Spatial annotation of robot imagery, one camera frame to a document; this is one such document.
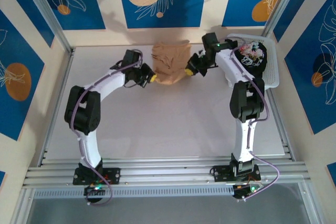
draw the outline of wire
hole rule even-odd
[[[88,87],[87,89],[85,89],[85,91],[82,93],[82,95],[79,97],[79,99],[77,100],[77,103],[76,103],[76,105],[75,105],[75,108],[74,108],[74,111],[73,111],[73,113],[72,113],[72,116],[71,116],[71,122],[70,122],[70,128],[71,128],[71,130],[77,135],[77,137],[78,137],[78,140],[79,140],[79,150],[80,150],[80,155],[81,155],[81,157],[82,157],[82,159],[84,160],[84,162],[87,164],[87,166],[109,187],[109,189],[110,189],[110,191],[111,191],[111,196],[110,196],[110,198],[107,200],[107,201],[105,201],[104,203],[100,203],[100,204],[93,204],[93,203],[90,203],[89,202],[89,200],[88,200],[88,195],[86,196],[86,201],[87,201],[87,203],[88,203],[88,205],[93,205],[93,206],[104,206],[104,205],[106,205],[108,202],[110,202],[111,201],[111,199],[112,199],[112,192],[113,192],[113,190],[112,190],[112,186],[110,185],[110,183],[98,172],[98,171],[96,171],[96,169],[93,167],[93,166],[91,166],[91,164],[88,162],[88,160],[87,160],[87,158],[85,157],[85,151],[84,151],[84,143],[83,143],[83,139],[82,139],[82,137],[81,137],[81,135],[79,134],[79,132],[78,131],[76,131],[75,130],[75,128],[74,128],[74,121],[75,121],[75,115],[76,115],[76,113],[77,113],[77,110],[78,110],[78,108],[79,108],[79,104],[80,104],[80,102],[83,100],[83,98],[84,98],[84,96],[91,90],[91,89],[93,89],[96,85],[98,85],[99,83],[101,83],[102,81],[104,81],[104,80],[106,80],[107,78],[109,78],[109,77],[111,77],[112,75],[114,75],[114,74],[116,74],[116,73],[118,73],[118,72],[121,72],[121,71],[123,71],[123,70],[125,70],[125,69],[128,69],[128,68],[132,68],[132,67],[135,67],[135,66],[137,66],[138,64],[142,64],[142,60],[143,60],[143,57],[142,57],[142,52],[141,51],[139,51],[140,52],[140,59],[137,61],[137,62],[135,62],[135,63],[133,63],[133,64],[130,64],[130,65],[128,65],[128,66],[125,66],[125,67],[123,67],[123,68],[120,68],[120,69],[117,69],[116,71],[114,71],[114,72],[112,72],[112,73],[110,73],[110,74],[107,74],[107,75],[105,75],[105,76],[103,76],[102,78],[100,78],[98,81],[96,81],[93,85],[91,85],[90,87]]]
[[[136,85],[139,85],[142,81],[143,81],[143,80],[140,80],[140,81],[138,81],[137,83],[135,83],[135,84],[133,84],[133,85],[130,85],[130,86],[126,86],[126,84],[124,84],[124,87],[125,87],[125,88],[133,88],[133,87],[135,87]]]
[[[245,45],[247,44],[246,41],[245,41],[243,38],[241,38],[241,37],[233,37],[233,38],[241,39],[241,40],[244,42],[244,44],[241,45],[241,46],[236,47],[235,49],[233,49],[233,50],[231,51],[231,53],[230,53],[230,59],[231,59],[232,62],[236,65],[236,67],[241,71],[242,75],[243,75],[243,76],[244,76],[244,77],[251,83],[251,85],[256,89],[256,91],[258,92],[259,96],[261,97],[261,100],[262,100],[262,102],[263,102],[263,104],[264,104],[264,107],[265,107],[265,109],[266,109],[266,117],[265,117],[265,118],[263,118],[263,119],[255,119],[255,120],[249,122],[249,128],[248,128],[248,131],[247,131],[247,146],[246,146],[247,149],[249,150],[249,149],[250,149],[250,138],[251,138],[251,127],[252,127],[253,124],[255,124],[255,123],[257,123],[257,122],[266,121],[266,120],[269,118],[269,108],[268,108],[266,99],[265,99],[265,97],[264,97],[262,91],[261,91],[261,90],[258,88],[258,86],[252,81],[252,79],[251,79],[249,76],[246,75],[246,72],[247,72],[247,71],[246,71],[246,70],[243,70],[243,69],[240,67],[239,63],[235,60],[235,57],[233,56],[233,54],[234,54],[234,52],[235,52],[236,50],[242,48],[243,46],[245,46]],[[275,165],[273,165],[272,163],[270,163],[270,162],[268,162],[268,161],[266,161],[266,160],[264,160],[264,159],[262,159],[262,158],[257,157],[252,151],[249,151],[249,153],[250,153],[250,154],[252,155],[252,157],[254,157],[256,160],[259,160],[260,162],[263,162],[263,163],[265,163],[265,164],[267,164],[267,165],[273,167],[273,168],[276,170],[276,172],[277,172],[277,176],[276,176],[276,178],[275,178],[271,183],[269,183],[267,186],[265,186],[265,187],[263,187],[262,189],[256,191],[255,193],[253,193],[253,194],[251,194],[251,195],[245,197],[244,199],[241,199],[241,200],[244,200],[244,201],[245,201],[246,199],[248,199],[248,198],[250,198],[250,197],[253,197],[254,195],[257,195],[258,193],[260,193],[260,192],[266,190],[266,189],[269,188],[270,186],[272,186],[272,185],[279,179],[279,176],[280,176],[280,170],[279,170]]]

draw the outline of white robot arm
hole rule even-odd
[[[236,59],[233,53],[233,50],[238,47],[236,41],[226,40],[224,43],[219,43],[215,33],[210,33],[202,37],[202,42],[204,50],[190,58],[185,70],[189,75],[199,72],[205,76],[208,69],[220,67],[228,82],[233,85],[230,111],[236,119],[236,142],[230,166],[223,168],[224,175],[221,181],[241,178],[244,180],[250,174],[255,175],[258,169],[250,153],[253,151],[256,127],[256,123],[252,122],[259,118],[264,109],[262,98],[250,82],[252,81],[262,94],[265,84],[262,78],[255,78]]]
[[[236,66],[236,64],[240,65],[241,69],[244,69],[243,65],[235,60],[231,55],[232,50],[224,49],[216,54],[216,64],[225,72],[225,76],[230,83],[238,83],[248,82],[245,76],[249,77],[249,79],[253,79],[254,76],[249,72],[241,72],[241,70]],[[238,162],[247,162],[253,159],[252,155],[249,151],[253,151],[253,139],[254,139],[254,131],[256,128],[256,123],[250,125],[250,122],[253,119],[246,120],[242,122],[240,119],[236,119],[236,142],[235,148],[233,151],[233,156],[236,158]],[[250,129],[249,136],[249,148],[247,148],[248,141],[248,128]]]
[[[137,50],[127,50],[123,60],[98,79],[84,87],[74,86],[65,111],[65,121],[79,140],[81,160],[75,170],[74,185],[90,185],[97,181],[97,173],[111,178],[112,168],[103,168],[97,144],[100,104],[106,96],[132,80],[143,88],[155,80],[156,74],[145,63]]]
[[[108,71],[106,75],[109,75],[109,77],[91,89],[91,92],[96,91],[100,94],[100,102],[102,102],[104,98],[107,97],[114,90],[124,86],[125,84],[125,74],[122,72],[118,72],[111,75],[114,71],[116,70]],[[84,89],[89,88],[94,83],[85,86]],[[97,144],[97,130],[91,131],[88,135],[85,135],[84,132],[79,132],[79,134],[82,138],[83,151],[85,153],[86,160],[92,167],[97,167],[97,165],[101,161],[101,156],[99,154]],[[81,159],[80,162],[83,166],[88,166],[83,159]]]

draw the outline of metal frame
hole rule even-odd
[[[263,37],[269,37],[272,34],[273,29],[282,16],[288,2],[289,0],[278,0],[276,2],[275,7],[273,8],[273,11],[265,24],[264,30],[262,31],[261,35]]]
[[[43,17],[51,27],[55,36],[60,40],[66,51],[72,52],[72,48],[66,39],[63,30],[55,18],[46,0],[33,0]],[[263,36],[268,37],[277,21],[282,15],[289,0],[279,0],[269,20],[266,22]],[[60,106],[61,97],[64,92],[66,81],[69,75],[73,54],[70,55],[65,74],[62,79],[59,96],[52,117],[48,133],[45,138],[43,149],[39,157],[39,167],[31,167],[27,171],[23,188],[20,192],[17,207],[13,214],[11,224],[24,224],[28,219],[28,214],[35,195],[37,197],[72,197],[71,192],[77,197],[82,197],[83,186],[73,186],[72,178],[78,160],[64,159],[51,160],[44,159],[48,149],[48,143],[54,129],[56,116]],[[322,211],[316,204],[314,190],[310,185],[310,177],[304,162],[298,162],[291,147],[288,134],[281,119],[276,99],[272,90],[267,90],[270,107],[273,111],[278,132],[283,142],[284,156],[269,156],[267,160],[275,164],[281,172],[278,183],[298,183],[305,207],[312,223],[324,223]],[[104,159],[105,167],[120,167],[120,184],[114,185],[118,191],[151,190],[157,188],[231,188],[236,182],[215,183],[214,177],[209,174],[210,168],[214,165],[227,165],[230,157],[208,157],[208,158],[148,158],[148,159]],[[275,178],[276,172],[269,166],[257,162],[260,167],[263,183],[268,183]]]
[[[37,163],[38,165],[37,166],[41,166],[41,164],[42,164],[44,155],[46,154],[46,149],[48,148],[49,140],[51,139],[51,134],[53,133],[53,130],[54,130],[54,127],[55,127],[56,117],[58,115],[58,110],[59,110],[59,107],[61,105],[62,96],[63,96],[64,89],[65,89],[65,86],[66,86],[66,83],[67,83],[67,80],[68,80],[68,76],[69,76],[69,73],[70,73],[70,68],[71,68],[72,60],[74,58],[73,57],[74,53],[75,53],[75,50],[73,50],[71,52],[71,54],[68,58],[67,66],[65,68],[64,75],[63,75],[62,82],[61,82],[61,86],[59,88],[58,97],[57,97],[57,100],[56,100],[56,105],[55,105],[55,108],[54,108],[54,111],[53,111],[53,116],[51,118],[50,125],[48,127],[47,134],[46,134],[45,140],[43,142],[41,152],[39,154],[38,163]]]
[[[230,185],[199,185],[199,186],[123,186],[113,189],[114,198],[142,198],[142,197],[178,197],[178,196],[231,196],[234,194]],[[109,198],[111,191],[89,196],[89,198]],[[82,188],[54,188],[37,189],[35,199],[83,199]]]
[[[35,189],[22,189],[10,224],[26,224],[33,203]]]
[[[70,46],[69,41],[65,37],[63,33],[63,29],[59,24],[55,14],[52,12],[50,5],[48,4],[47,0],[33,0],[34,4],[42,14],[43,18],[47,22],[48,26],[50,27],[51,31],[55,34],[55,36],[59,39],[60,43],[64,47],[64,49],[70,53],[72,48]]]

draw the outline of glass panel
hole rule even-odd
[[[276,184],[246,202],[229,196],[115,198],[104,207],[84,199],[33,201],[29,224],[309,223],[297,184]]]

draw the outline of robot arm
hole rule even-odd
[[[242,177],[255,172],[257,168],[250,154],[253,150],[254,131],[256,124],[252,121],[260,117],[264,104],[257,91],[250,84],[252,80],[264,93],[265,84],[262,78],[255,78],[246,71],[243,65],[232,54],[238,47],[237,42],[225,40],[219,43],[214,33],[202,37],[204,51],[194,54],[186,67],[186,73],[206,75],[209,68],[220,67],[228,81],[234,84],[230,100],[230,111],[236,119],[236,142],[232,153],[229,172],[232,177]]]
[[[78,107],[73,123],[74,129],[78,131],[79,139],[82,142],[80,148],[84,157],[80,160],[79,168],[84,171],[79,171],[81,174],[87,173],[90,166],[96,170],[102,167],[102,159],[97,144],[97,127],[100,123],[100,104],[103,99],[130,80],[144,88],[147,83],[153,82],[156,77],[155,73],[145,63],[139,67],[124,68],[139,62],[140,54],[137,51],[127,50],[123,60],[111,67],[100,79],[84,87],[74,86],[70,90],[65,121],[71,127],[71,118],[76,103],[83,92],[89,89],[81,100],[81,103],[84,103],[85,106]]]
[[[250,151],[253,150],[254,131],[256,123],[251,122],[259,117],[260,112],[263,109],[261,100],[258,100],[258,96],[253,95],[251,99],[247,96],[249,81],[254,79],[254,76],[249,72],[241,72],[244,70],[243,65],[236,59],[234,55],[231,55],[230,49],[221,50],[216,54],[216,64],[225,72],[226,78],[230,83],[234,83],[233,95],[230,101],[230,110],[232,115],[236,118],[236,142],[233,151],[233,156],[238,162],[248,162],[253,159]],[[247,106],[254,107],[254,111],[250,111]],[[243,114],[251,112],[250,119],[247,119]]]
[[[104,100],[106,96],[112,93],[117,88],[124,86],[125,84],[125,74],[122,72],[115,73],[111,75],[116,70],[109,70],[107,74],[104,76],[109,76],[96,86],[92,88],[91,92],[97,92],[100,94],[100,102]],[[90,86],[94,85],[94,83],[87,85],[84,89],[89,88]],[[86,160],[92,167],[97,167],[101,161],[101,156],[98,151],[98,144],[97,144],[97,130],[91,131],[87,135],[84,132],[79,132],[82,138],[82,148],[83,152],[85,153]],[[83,166],[88,166],[84,160],[80,160],[80,163]]]

